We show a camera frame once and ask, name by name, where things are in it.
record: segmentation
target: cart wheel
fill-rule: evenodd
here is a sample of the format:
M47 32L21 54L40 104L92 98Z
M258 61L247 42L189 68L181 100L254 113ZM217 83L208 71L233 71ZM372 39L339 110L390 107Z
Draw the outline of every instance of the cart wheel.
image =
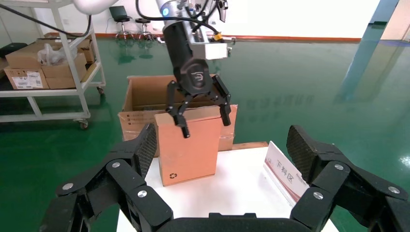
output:
M85 121L85 122L80 122L80 128L81 128L82 130L87 130L87 129L88 129L88 122L87 122L87 121Z
M97 87L97 90L98 90L98 93L99 93L100 95L103 95L103 94L104 94L104 89L103 89L103 88Z

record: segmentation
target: robotic arm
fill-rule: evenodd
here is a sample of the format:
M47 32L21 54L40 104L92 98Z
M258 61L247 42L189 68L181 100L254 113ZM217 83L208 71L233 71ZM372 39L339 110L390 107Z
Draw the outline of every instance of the robotic arm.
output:
M176 82L172 81L168 84L166 111L173 117L175 125L182 129L184 137L189 138L190 133L183 113L194 98L204 96L220 107L223 124L229 126L231 124L229 119L231 95L218 75L211 77L206 63L206 60L228 57L227 44L219 32L215 33L213 41L210 42L204 27L197 29L193 22L202 20L202 18L201 16L197 17L197 20L190 18L186 0L156 1L162 14L161 18L143 15L139 10L138 0L136 8L142 18L165 22L162 31L176 77ZM73 0L73 2L80 12L94 15L101 13L117 0ZM221 21L225 21L227 1L217 0L215 4ZM185 98L179 105L174 105L175 90Z

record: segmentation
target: green epoxy floor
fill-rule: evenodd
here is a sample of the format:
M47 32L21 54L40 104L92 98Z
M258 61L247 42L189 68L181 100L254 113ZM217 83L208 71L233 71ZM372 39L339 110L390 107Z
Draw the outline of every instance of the green epoxy floor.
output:
M128 49L131 58L113 40L98 42L106 97L94 88L86 92L92 114L87 131L72 121L0 124L2 231L37 231L55 187L121 141L117 113L128 75L172 74L162 44L149 50L135 44ZM406 45L379 43L356 54L357 43L237 42L232 57L211 62L210 69L220 70L232 103L239 104L235 143L272 140L286 152L288 128L299 124L313 138L336 144L357 166L410 192ZM80 109L75 97L39 98L39 106L46 112ZM30 111L25 99L0 99L0 114L6 109ZM114 232L117 211L104 212L92 230ZM343 209L336 209L332 219L341 232L366 231Z

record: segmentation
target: plastic bag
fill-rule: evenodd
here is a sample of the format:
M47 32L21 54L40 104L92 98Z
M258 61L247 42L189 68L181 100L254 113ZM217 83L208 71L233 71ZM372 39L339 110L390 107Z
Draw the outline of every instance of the plastic bag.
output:
M71 50L71 55L74 59L77 56L77 49ZM44 49L40 50L37 56L38 61L42 65L57 65L67 60L63 47L58 51L54 51L53 47L48 43L44 44Z

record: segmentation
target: white wall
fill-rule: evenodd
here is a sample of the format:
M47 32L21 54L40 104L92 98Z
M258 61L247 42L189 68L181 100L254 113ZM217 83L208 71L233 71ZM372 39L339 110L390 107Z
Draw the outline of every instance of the white wall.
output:
M155 0L140 0L141 12L148 16L160 17L160 13ZM137 10L135 9L135 0L119 0L114 6L124 6L128 16L133 18L139 18ZM46 22L52 26L55 26L53 14L50 9L35 9L37 17L39 20ZM63 19L64 30L69 32L84 32L87 28L87 17L80 13L74 5L68 5L59 9L61 18ZM116 24L111 18L110 11L107 9L101 14L93 15L92 22L94 24L94 29L96 33L116 33L121 30L121 25ZM130 22L124 23L125 28L131 31L142 30L140 24L136 24L132 20ZM161 33L163 22L151 22L148 30L155 32L154 28L159 30L156 33ZM44 33L51 32L52 30L42 26Z
M28 7L13 7L13 9L33 17ZM0 22L0 44L9 44L10 40L14 43L29 44L41 35L34 22L28 21L4 9L0 9L0 20L3 22Z
M410 0L400 0L381 36L382 40L403 40L410 25Z
M361 38L380 0L231 0L225 24L214 14L211 20L224 35L294 36L294 37L341 37ZM155 0L140 0L145 15L159 16ZM127 13L138 17L134 0L120 0L115 5L124 5ZM36 9L37 15L52 22L51 11ZM72 5L61 8L66 19L64 27L70 32L83 32L86 17ZM97 33L105 33L109 11L93 17ZM151 23L161 29L161 22ZM134 23L127 23L129 30L139 30ZM110 22L108 33L119 30Z

